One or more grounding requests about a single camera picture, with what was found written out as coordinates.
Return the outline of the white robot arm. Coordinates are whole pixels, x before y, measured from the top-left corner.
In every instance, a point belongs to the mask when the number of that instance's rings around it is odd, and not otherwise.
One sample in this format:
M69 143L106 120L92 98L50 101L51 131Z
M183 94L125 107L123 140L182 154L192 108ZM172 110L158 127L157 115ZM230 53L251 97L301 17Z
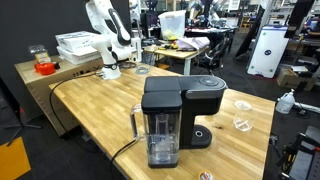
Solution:
M104 80L121 76L118 64L132 57L131 35L110 0L86 0L86 12L91 26L99 34L90 39L103 60L100 76Z

